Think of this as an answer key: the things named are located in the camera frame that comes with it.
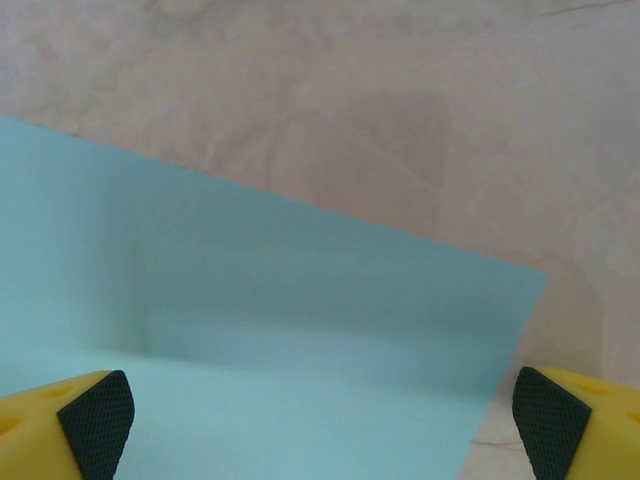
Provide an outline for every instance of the textured rubber pad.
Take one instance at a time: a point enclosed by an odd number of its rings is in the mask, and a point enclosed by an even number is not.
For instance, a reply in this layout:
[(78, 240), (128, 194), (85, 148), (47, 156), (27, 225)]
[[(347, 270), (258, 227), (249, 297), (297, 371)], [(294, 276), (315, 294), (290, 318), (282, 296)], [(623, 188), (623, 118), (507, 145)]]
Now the textured rubber pad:
[(84, 480), (112, 480), (134, 417), (124, 372), (109, 373), (58, 412)]
[(537, 480), (563, 480), (591, 408), (531, 367), (520, 371), (513, 418)]

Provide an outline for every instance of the black rubber grip pad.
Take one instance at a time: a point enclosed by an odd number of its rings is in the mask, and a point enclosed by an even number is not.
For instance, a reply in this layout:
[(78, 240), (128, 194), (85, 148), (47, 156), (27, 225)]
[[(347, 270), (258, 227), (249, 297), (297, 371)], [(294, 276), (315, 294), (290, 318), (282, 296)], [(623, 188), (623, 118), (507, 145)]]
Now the black rubber grip pad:
[(112, 480), (135, 409), (124, 372), (109, 373), (58, 412), (84, 480)]
[(520, 371), (513, 418), (537, 480), (563, 480), (578, 449), (591, 408), (538, 370)]

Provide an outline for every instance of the light blue paper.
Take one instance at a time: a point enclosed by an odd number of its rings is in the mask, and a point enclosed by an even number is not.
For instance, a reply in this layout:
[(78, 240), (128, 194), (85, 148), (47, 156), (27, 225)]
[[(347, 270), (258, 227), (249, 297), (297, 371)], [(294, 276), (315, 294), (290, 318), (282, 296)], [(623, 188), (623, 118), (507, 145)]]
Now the light blue paper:
[(124, 368), (122, 480), (455, 478), (542, 274), (8, 118), (0, 141), (0, 394)]

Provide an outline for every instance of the blue sheet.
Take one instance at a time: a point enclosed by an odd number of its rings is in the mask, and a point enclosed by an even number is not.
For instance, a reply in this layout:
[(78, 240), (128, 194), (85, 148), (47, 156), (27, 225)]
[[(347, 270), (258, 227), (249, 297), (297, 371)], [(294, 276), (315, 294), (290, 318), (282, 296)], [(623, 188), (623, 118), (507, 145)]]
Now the blue sheet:
[(124, 368), (122, 480), (455, 478), (544, 275), (9, 118), (0, 145), (0, 394)]

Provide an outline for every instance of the yellow plastic part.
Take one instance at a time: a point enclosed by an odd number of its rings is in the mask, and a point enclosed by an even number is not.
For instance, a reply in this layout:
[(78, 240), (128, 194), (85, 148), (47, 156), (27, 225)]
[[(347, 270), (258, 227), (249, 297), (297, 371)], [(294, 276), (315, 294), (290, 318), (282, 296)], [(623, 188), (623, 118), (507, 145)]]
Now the yellow plastic part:
[(0, 479), (82, 480), (57, 412), (109, 373), (0, 397)]
[(542, 374), (591, 407), (567, 480), (640, 480), (640, 391), (555, 368)]

